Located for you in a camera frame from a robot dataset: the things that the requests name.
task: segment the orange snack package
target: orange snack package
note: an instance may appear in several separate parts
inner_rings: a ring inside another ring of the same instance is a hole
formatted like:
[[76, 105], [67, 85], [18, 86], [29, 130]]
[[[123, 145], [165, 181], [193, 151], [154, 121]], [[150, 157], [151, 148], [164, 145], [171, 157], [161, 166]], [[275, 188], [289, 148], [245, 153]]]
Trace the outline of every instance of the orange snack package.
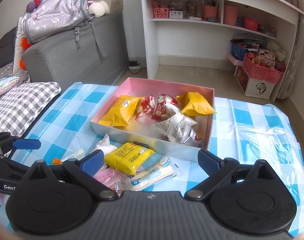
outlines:
[[99, 124], [105, 126], [128, 126], [128, 121], [134, 114], [140, 98], [120, 96], [110, 110], [101, 118]]
[[206, 101], [198, 92], [187, 92], [177, 97], [177, 100], [183, 105], [181, 113], [187, 116], [200, 116], [216, 113], [208, 101]]

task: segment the orange ball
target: orange ball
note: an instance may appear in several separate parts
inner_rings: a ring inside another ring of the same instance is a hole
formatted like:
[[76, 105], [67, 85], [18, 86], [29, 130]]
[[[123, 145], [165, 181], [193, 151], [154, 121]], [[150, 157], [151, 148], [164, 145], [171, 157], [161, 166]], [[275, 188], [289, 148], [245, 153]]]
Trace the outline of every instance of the orange ball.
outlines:
[[21, 45], [22, 45], [22, 48], [23, 48], [23, 49], [28, 49], [28, 48], [30, 48], [30, 47], [32, 46], [32, 44], [28, 43], [27, 37], [24, 37], [24, 38], [22, 39]]
[[22, 69], [26, 69], [26, 68], [25, 68], [25, 64], [24, 64], [24, 62], [23, 62], [23, 60], [22, 60], [22, 59], [20, 60], [19, 65], [20, 65], [20, 68], [22, 68]]

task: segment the blue checkered tablecloth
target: blue checkered tablecloth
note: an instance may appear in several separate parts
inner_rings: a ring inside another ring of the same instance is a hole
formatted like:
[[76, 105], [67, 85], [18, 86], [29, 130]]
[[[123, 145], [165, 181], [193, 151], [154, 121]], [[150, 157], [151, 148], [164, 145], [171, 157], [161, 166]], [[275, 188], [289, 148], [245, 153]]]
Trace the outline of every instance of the blue checkered tablecloth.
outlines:
[[[88, 154], [101, 139], [90, 120], [116, 90], [115, 86], [75, 83], [58, 98], [31, 129], [26, 138], [39, 139], [39, 150], [17, 150], [13, 160], [31, 166], [44, 159], [63, 158], [79, 149]], [[273, 105], [256, 105], [215, 98], [210, 151], [220, 158], [233, 157], [243, 164], [265, 159], [280, 176], [297, 203], [297, 214], [289, 230], [304, 232], [304, 163], [300, 145], [288, 117]], [[146, 190], [180, 191], [182, 195], [207, 178], [197, 163], [171, 158], [183, 175], [156, 183]], [[11, 229], [0, 208], [0, 221]]]

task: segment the pink plastic basket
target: pink plastic basket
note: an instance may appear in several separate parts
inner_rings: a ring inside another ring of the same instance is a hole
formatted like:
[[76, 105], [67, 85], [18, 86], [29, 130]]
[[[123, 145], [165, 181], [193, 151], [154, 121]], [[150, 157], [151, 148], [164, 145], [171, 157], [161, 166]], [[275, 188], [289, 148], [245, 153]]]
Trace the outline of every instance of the pink plastic basket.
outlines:
[[282, 72], [273, 68], [263, 67], [252, 63], [248, 57], [244, 57], [243, 68], [250, 78], [264, 80], [277, 84], [282, 76]]
[[258, 21], [248, 17], [244, 17], [244, 27], [246, 29], [256, 31], [258, 27]]
[[170, 8], [153, 8], [154, 18], [169, 18]]

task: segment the red candy wrapper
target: red candy wrapper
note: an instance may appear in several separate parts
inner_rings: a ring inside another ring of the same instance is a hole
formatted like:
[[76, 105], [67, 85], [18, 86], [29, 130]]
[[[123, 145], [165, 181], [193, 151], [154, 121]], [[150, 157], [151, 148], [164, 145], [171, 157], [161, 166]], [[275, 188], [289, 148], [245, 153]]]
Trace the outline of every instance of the red candy wrapper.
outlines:
[[149, 114], [154, 110], [154, 96], [151, 95], [148, 98], [141, 98], [138, 110], [136, 113], [136, 118]]
[[170, 117], [167, 113], [165, 103], [177, 105], [179, 102], [174, 97], [159, 93], [159, 96], [157, 98], [155, 113], [152, 115], [151, 119], [166, 120]]

